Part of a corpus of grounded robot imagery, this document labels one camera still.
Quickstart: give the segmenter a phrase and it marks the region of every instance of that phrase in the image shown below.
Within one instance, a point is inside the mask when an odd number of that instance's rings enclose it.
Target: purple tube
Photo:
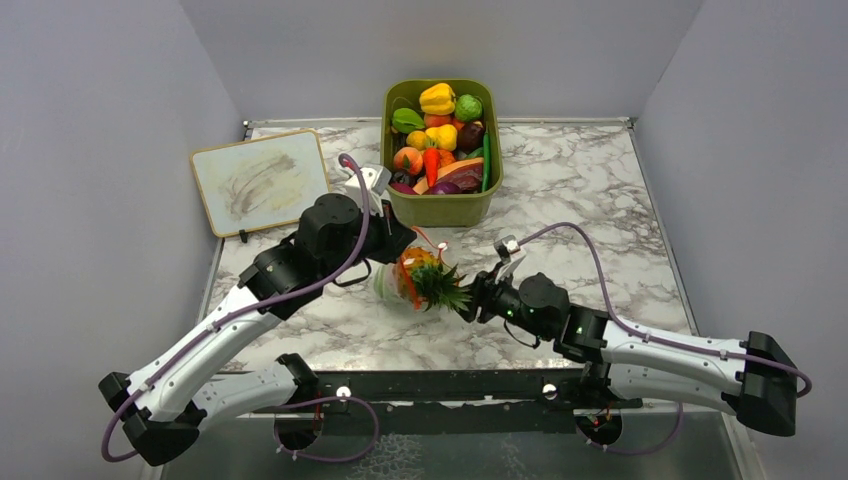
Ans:
[[[347,457],[322,457],[320,455],[312,455],[312,454],[309,454],[309,453],[302,453],[300,450],[298,450],[297,452],[289,450],[288,448],[283,446],[283,442],[280,441],[280,437],[277,434],[277,431],[275,429],[274,430],[274,441],[277,442],[277,445],[279,446],[280,451],[286,452],[286,453],[288,453],[288,454],[290,454],[294,457],[297,457],[297,458],[307,458],[309,460],[315,460],[317,462],[323,462],[323,463],[352,462],[352,461],[355,461],[355,460],[359,460],[360,458],[364,457],[365,455],[368,455],[368,452],[370,452],[371,450],[374,450],[374,447],[377,446],[377,440],[380,439],[380,421],[377,419],[377,412],[375,412],[374,408],[371,407],[371,405],[369,405],[368,402],[366,402],[365,400],[362,400],[362,399],[356,398],[356,397],[323,397],[323,398],[316,398],[315,400],[309,400],[309,401],[301,402],[301,403],[292,403],[292,404],[289,404],[289,405],[280,405],[277,408],[285,408],[285,409],[301,408],[301,407],[309,407],[309,406],[312,406],[312,405],[318,405],[319,403],[324,403],[324,402],[339,402],[339,401],[343,401],[343,400],[349,400],[353,403],[358,403],[358,404],[362,405],[363,407],[365,407],[366,410],[368,410],[368,413],[371,415],[371,418],[374,420],[374,434],[371,436],[371,442],[368,443],[368,446],[366,446],[364,449],[362,449],[359,453],[355,453],[353,455],[348,455]]]
[[[677,439],[677,436],[680,435],[680,432],[682,430],[683,430],[683,404],[682,403],[677,404],[677,420],[674,422],[674,429],[671,431],[671,433],[667,437],[665,437],[665,440],[663,440],[662,442],[654,445],[653,447],[648,447],[648,448],[645,448],[645,449],[642,449],[642,450],[621,450],[621,449],[618,449],[618,448],[615,448],[615,447],[609,447],[607,445],[601,445],[599,443],[595,443],[595,442],[589,440],[589,437],[587,437],[586,434],[583,433],[583,430],[580,430],[579,428],[577,429],[577,431],[580,433],[580,435],[583,435],[583,438],[586,439],[586,443],[588,443],[589,445],[591,445],[591,446],[593,446],[597,449],[603,450],[604,453],[613,453],[615,455],[624,455],[626,457],[638,457],[640,455],[650,455],[652,453],[657,453],[660,450],[664,449],[665,447],[671,445]]]

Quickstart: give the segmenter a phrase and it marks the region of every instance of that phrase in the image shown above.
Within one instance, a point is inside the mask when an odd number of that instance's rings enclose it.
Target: eggplant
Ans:
[[[465,153],[473,152],[483,146],[485,127],[480,122],[466,123],[456,137],[456,147]]]

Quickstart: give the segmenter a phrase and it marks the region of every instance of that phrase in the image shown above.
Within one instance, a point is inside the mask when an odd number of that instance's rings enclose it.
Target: green plastic bin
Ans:
[[[383,166],[393,169],[392,159],[403,146],[403,135],[393,134],[392,113],[402,107],[421,112],[418,97],[421,92],[437,83],[447,83],[457,97],[471,94],[483,102],[483,121],[489,133],[491,149],[489,167],[489,189],[482,193],[464,193],[462,195],[406,195],[389,188],[392,207],[398,220],[407,226],[417,227],[471,227],[478,223],[489,210],[492,195],[503,182],[503,159],[501,142],[498,135],[498,120],[495,115],[495,102],[492,93],[482,83],[463,78],[414,79],[398,83],[386,93],[383,106],[383,141],[380,151]]]

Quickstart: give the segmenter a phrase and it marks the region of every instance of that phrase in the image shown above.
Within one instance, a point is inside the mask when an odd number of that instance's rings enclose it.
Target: gray wall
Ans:
[[[239,117],[176,0],[2,10],[0,476],[135,478],[100,459],[97,382],[196,315],[214,240],[188,156]]]
[[[817,381],[772,479],[848,448],[848,3],[706,0],[636,131],[698,325],[773,334]]]
[[[245,118],[380,116],[420,77],[501,115],[638,115],[701,0],[181,0]]]

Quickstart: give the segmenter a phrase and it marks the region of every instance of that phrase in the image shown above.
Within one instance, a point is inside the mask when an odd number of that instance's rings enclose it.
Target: marble surface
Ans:
[[[360,164],[379,163],[376,123],[316,128],[330,181],[347,175],[337,166],[342,152]],[[253,138],[294,130],[255,129]],[[472,229],[426,229],[449,244],[449,258],[473,276],[496,262],[492,242],[508,234],[523,238],[545,225],[568,220],[587,230],[599,249],[610,294],[622,316],[675,332],[689,326],[628,131],[623,126],[506,124],[500,128],[505,178],[483,221]],[[255,233],[247,244],[224,243],[209,309],[237,283],[260,251],[295,226]],[[602,308],[589,250],[570,231],[551,232],[528,246],[516,285],[544,272],[568,289],[573,302]],[[348,272],[353,278],[358,272]],[[518,329],[516,336],[532,337]],[[502,321],[467,324],[450,312],[415,312],[379,301],[371,281],[347,289],[330,285],[324,295],[247,346],[226,370],[255,370],[283,353],[299,353],[315,370],[515,369],[565,367],[551,351],[522,346]]]

